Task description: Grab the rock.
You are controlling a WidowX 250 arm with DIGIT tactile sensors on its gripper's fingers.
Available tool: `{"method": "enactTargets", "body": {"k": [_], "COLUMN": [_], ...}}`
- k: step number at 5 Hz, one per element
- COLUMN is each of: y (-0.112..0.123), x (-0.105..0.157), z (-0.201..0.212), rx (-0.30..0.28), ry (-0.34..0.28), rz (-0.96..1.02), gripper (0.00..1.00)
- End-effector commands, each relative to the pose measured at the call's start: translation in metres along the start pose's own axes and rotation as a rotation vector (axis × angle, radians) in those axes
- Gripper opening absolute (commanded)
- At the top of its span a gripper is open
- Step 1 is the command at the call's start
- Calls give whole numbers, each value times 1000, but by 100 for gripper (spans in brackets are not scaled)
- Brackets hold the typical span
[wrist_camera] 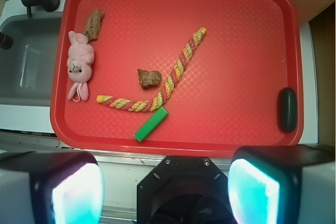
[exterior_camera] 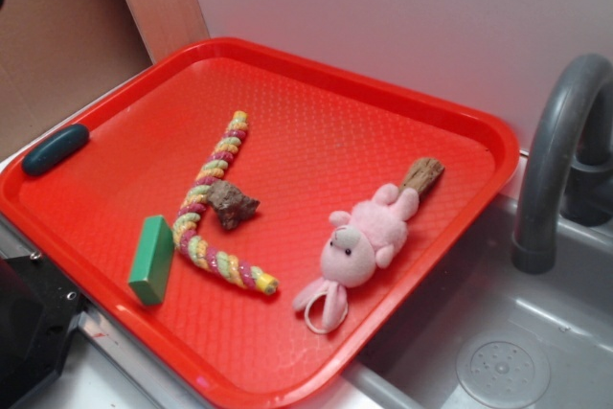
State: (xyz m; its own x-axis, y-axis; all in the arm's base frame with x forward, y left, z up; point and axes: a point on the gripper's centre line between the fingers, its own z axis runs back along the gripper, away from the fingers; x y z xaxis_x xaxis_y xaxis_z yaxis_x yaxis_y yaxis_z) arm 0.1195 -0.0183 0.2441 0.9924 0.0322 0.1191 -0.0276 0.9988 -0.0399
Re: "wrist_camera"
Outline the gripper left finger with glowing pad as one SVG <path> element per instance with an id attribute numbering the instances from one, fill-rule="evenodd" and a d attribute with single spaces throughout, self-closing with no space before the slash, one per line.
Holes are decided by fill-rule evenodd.
<path id="1" fill-rule="evenodd" d="M 89 152 L 1 152 L 1 223 L 99 223 L 103 198 Z"/>

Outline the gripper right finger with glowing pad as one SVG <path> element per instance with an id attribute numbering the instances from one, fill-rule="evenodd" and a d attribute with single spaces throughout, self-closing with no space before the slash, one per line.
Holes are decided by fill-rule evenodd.
<path id="1" fill-rule="evenodd" d="M 238 223 L 335 223 L 335 148 L 240 147 L 228 196 Z"/>

